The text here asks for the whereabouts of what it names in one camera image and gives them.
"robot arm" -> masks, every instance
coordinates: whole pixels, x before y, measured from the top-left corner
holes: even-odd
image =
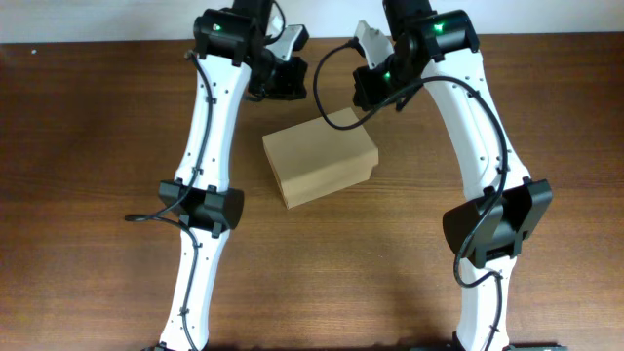
[[[438,15],[427,0],[385,0],[384,9],[396,45],[392,48],[378,30],[369,28],[364,21],[359,23],[354,47],[368,65],[354,72],[356,105],[365,110],[376,109],[413,81],[444,76],[476,90],[501,125],[489,93],[479,40],[464,12]],[[546,180],[531,181],[504,130],[506,149],[501,150],[499,134],[472,94],[451,81],[430,81],[424,87],[445,121],[468,201],[444,216],[448,244],[455,254],[462,254],[460,266],[465,282],[475,282],[489,272],[497,272],[500,278],[499,282],[489,279],[475,288],[462,289],[455,347],[468,351],[501,350],[509,345],[505,320],[511,273],[523,240],[546,211],[552,192]],[[398,110],[417,89],[396,96]],[[488,195],[501,183],[502,152],[507,153],[508,160],[502,199],[478,225]],[[474,238],[461,253],[462,243],[475,227]]]
[[[218,261],[243,211],[244,194],[229,188],[228,169],[246,88],[257,101],[306,96],[307,64],[292,52],[303,48],[307,31],[303,25],[285,26],[283,14],[269,24],[274,4],[235,0],[232,8],[207,10],[195,21],[196,47],[189,56],[198,70],[193,120],[175,179],[162,181],[159,189],[161,200],[186,229],[180,233],[172,309],[155,350],[194,351],[208,343]],[[277,37],[265,35],[269,25],[282,27]]]

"white plastic casing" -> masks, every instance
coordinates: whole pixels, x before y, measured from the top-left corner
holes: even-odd
[[[371,28],[365,20],[360,20],[355,31],[364,51],[369,69],[376,69],[394,54],[392,42],[379,29]]]
[[[208,343],[208,312],[215,286],[216,269],[223,247],[230,236],[230,231],[221,233],[218,239],[214,239],[209,231],[196,228],[191,229],[191,231],[195,234],[197,242],[202,244],[202,247],[198,250],[197,266],[188,297],[186,324],[193,343],[198,350],[201,350]],[[167,343],[167,348],[171,350],[185,351],[190,350],[191,346],[182,329],[182,317],[179,315],[179,309],[186,294],[188,274],[193,261],[193,243],[186,233],[180,233],[180,237],[182,239],[182,252],[177,281],[175,282],[174,302],[167,325],[160,335],[160,341]]]
[[[481,53],[464,49],[445,54],[445,59],[440,62],[431,60],[425,67],[422,77],[436,75],[465,80],[479,91],[500,121],[494,101],[489,94]],[[497,170],[500,161],[497,158],[500,157],[501,150],[492,123],[479,103],[474,98],[468,97],[461,86],[451,82],[432,82],[425,84],[425,88],[438,105],[447,125],[450,141],[459,160],[464,196],[467,200],[483,197],[485,188],[490,186],[496,188],[500,182]],[[530,175],[507,135],[505,138],[509,154],[509,172],[505,189],[511,189],[522,186],[523,178]]]
[[[284,29],[284,34],[277,42],[267,45],[266,49],[270,50],[276,58],[283,61],[291,60],[293,55],[294,43],[303,32],[303,25],[289,25]]]
[[[229,58],[211,55],[206,56],[206,59],[199,59],[199,63],[212,85],[211,89],[216,104],[213,106],[213,120],[208,147],[202,161],[203,171],[193,187],[206,190],[209,185],[212,185],[216,187],[217,192],[223,192],[229,186],[230,148],[238,107],[250,81],[252,70],[244,63],[240,67],[236,67],[232,65],[232,60]],[[184,157],[177,172],[175,172],[175,178],[182,178],[184,185],[187,186],[197,161],[197,153],[201,148],[206,118],[208,118],[208,104],[206,102],[208,96],[203,85],[204,82],[198,74],[197,97],[191,132]]]
[[[509,279],[516,264],[516,258],[501,257],[486,263],[484,269],[477,269],[470,260],[463,258],[460,262],[461,276],[465,282],[475,282],[489,271],[499,272],[503,276],[500,322],[494,340],[489,347],[490,351],[502,350],[509,345],[507,335],[507,295]],[[457,326],[457,338],[466,351],[482,351],[486,348],[490,326],[496,315],[497,291],[496,280],[492,277],[473,289],[461,290],[461,318]]]

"black joint motor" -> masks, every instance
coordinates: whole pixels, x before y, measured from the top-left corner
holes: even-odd
[[[170,206],[187,191],[187,187],[173,180],[163,180],[160,183],[158,196],[161,201]],[[228,189],[224,193],[205,191],[192,188],[181,204],[174,207],[172,212],[178,216],[187,215],[189,227],[214,231],[215,224],[220,223],[222,230],[235,229],[243,214],[245,194],[241,190]]]
[[[306,98],[303,81],[307,63],[301,58],[277,58],[266,47],[273,5],[274,0],[235,0],[231,8],[207,10],[195,20],[195,52],[200,59],[215,55],[232,59],[235,66],[247,64],[252,69],[249,93],[258,100]],[[299,27],[302,30],[295,39],[293,51],[303,49],[309,38],[304,25],[291,25],[286,29]]]
[[[490,198],[486,195],[445,213],[445,237],[455,254],[475,228]],[[512,258],[517,256],[522,251],[523,241],[530,237],[552,201],[553,191],[547,180],[527,182],[523,186],[505,190],[491,213],[477,228],[462,258],[470,259],[477,268],[484,268],[488,261],[505,255]]]
[[[353,73],[353,101],[364,110],[374,108],[420,78],[431,60],[441,61],[445,54],[468,48],[479,51],[479,38],[463,11],[438,14],[429,0],[384,0],[383,6],[396,42],[394,54],[384,64],[384,70],[364,66]]]

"cardboard box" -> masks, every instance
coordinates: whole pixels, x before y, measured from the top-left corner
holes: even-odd
[[[358,121],[351,108],[329,117],[340,126]],[[379,163],[378,149],[364,127],[339,131],[323,117],[262,140],[289,209],[368,180]]]

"wood grain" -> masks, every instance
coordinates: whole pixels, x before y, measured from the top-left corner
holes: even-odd
[[[312,40],[314,69],[344,40]],[[138,350],[157,342],[177,232],[123,215],[156,210],[195,98],[192,42],[0,46],[0,349]],[[484,36],[507,133],[555,201],[514,273],[514,342],[624,344],[624,34]],[[37,49],[32,55],[31,49]],[[327,111],[350,105],[341,53]],[[306,86],[311,89],[311,74]],[[366,183],[287,211],[261,137],[318,117],[314,100],[245,102],[231,183],[247,204],[222,256],[211,345],[357,347],[449,339],[460,312],[445,211],[463,203],[426,93],[366,125],[380,165]]]

